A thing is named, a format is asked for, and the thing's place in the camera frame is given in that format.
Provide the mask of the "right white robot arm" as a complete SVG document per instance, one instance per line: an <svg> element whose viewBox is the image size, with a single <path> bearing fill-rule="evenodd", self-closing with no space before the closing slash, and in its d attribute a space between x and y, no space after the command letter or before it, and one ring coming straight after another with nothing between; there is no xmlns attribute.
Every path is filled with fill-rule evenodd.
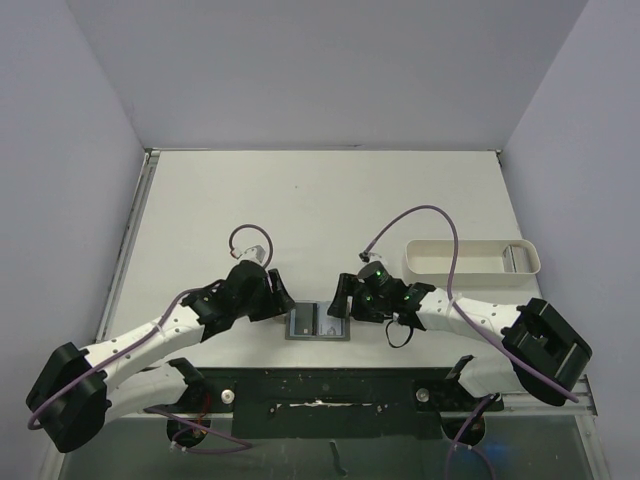
<svg viewBox="0 0 640 480"><path fill-rule="evenodd" d="M547 301L524 305L465 298L431 284L407 284L379 261L339 276L327 313L356 321L393 321L411 332L439 331L484 342L499 360L464 360L445 384L448 402L469 408L490 394L525 392L551 406L576 402L573 389L592 349Z"/></svg>

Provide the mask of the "grey card holder wallet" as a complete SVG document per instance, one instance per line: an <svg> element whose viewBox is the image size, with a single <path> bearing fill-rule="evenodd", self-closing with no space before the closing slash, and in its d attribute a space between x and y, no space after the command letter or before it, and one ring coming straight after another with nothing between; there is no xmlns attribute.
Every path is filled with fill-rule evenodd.
<svg viewBox="0 0 640 480"><path fill-rule="evenodd" d="M286 322L286 327L285 327L285 338L287 340L309 340L309 341L349 341L350 340L350 320L348 318L340 318L343 320L343 327L344 327L344 335L342 337L320 337L317 334L317 328L318 328L318 319L322 316L328 316L327 315L327 309L330 305L330 303L328 301L321 301L321 302L311 302L311 301L307 301L309 303L315 303L317 305L317 319L316 319L316 330L315 330L315 335L312 337L293 337L290 334L290 330L289 330L289 318L290 318L290 312L296 307L294 307L290 312L288 312L285 316L285 322Z"/></svg>

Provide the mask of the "black VIP credit card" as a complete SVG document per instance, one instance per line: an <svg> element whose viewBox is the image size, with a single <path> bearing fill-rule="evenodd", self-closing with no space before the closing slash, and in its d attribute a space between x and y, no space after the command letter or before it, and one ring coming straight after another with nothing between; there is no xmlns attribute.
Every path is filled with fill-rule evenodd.
<svg viewBox="0 0 640 480"><path fill-rule="evenodd" d="M312 337L315 335L317 305L315 303L297 303L290 312L289 330L293 337Z"/></svg>

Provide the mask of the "silver VIP credit card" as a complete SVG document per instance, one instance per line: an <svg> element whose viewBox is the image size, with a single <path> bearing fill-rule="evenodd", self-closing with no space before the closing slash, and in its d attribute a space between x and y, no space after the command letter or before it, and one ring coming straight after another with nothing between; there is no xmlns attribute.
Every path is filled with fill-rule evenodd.
<svg viewBox="0 0 640 480"><path fill-rule="evenodd" d="M343 320L331 316L318 319L317 334L320 337L342 337L344 335Z"/></svg>

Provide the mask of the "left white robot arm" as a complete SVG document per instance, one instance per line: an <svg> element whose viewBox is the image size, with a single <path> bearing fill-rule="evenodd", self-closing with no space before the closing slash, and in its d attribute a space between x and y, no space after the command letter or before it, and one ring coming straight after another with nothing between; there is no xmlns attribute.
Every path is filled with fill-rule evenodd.
<svg viewBox="0 0 640 480"><path fill-rule="evenodd" d="M110 340L55 349L26 398L27 427L44 430L62 453L91 440L113 410L116 389L138 381L153 363L231 329L234 322L271 319L291 311L294 300L277 270L243 260L227 278L177 295L166 311Z"/></svg>

